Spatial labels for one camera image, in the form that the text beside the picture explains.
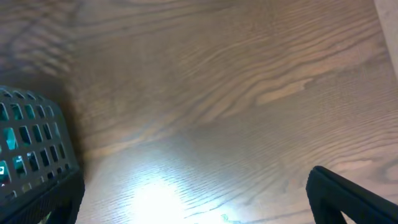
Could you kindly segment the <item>green Nescafe coffee bag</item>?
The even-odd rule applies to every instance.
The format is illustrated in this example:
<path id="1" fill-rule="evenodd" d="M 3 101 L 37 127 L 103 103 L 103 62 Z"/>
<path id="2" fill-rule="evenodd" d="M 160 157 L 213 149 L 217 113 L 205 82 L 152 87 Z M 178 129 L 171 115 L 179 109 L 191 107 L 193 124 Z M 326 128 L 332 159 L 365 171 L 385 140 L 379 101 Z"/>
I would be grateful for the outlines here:
<path id="1" fill-rule="evenodd" d="M 31 189 L 68 167 L 61 121 L 51 105 L 1 103 L 1 187 Z"/>

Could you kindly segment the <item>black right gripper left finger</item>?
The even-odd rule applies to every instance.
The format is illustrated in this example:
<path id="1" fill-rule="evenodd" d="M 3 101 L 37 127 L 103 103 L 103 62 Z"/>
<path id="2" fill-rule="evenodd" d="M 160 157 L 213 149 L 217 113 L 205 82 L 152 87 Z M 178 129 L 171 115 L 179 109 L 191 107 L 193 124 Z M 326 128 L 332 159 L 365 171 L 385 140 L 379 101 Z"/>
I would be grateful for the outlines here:
<path id="1" fill-rule="evenodd" d="M 83 173 L 70 169 L 42 185 L 1 203 L 1 223 L 71 224 L 77 215 L 85 193 Z"/>

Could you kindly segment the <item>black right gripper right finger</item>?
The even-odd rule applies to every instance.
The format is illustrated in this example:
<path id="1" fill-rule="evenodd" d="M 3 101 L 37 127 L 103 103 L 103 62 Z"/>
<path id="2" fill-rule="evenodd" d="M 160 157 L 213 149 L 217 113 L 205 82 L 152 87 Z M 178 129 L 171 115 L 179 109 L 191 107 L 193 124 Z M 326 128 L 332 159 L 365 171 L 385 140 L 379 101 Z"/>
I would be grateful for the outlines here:
<path id="1" fill-rule="evenodd" d="M 306 192 L 315 223 L 397 223 L 397 205 L 322 167 L 309 173 Z"/>

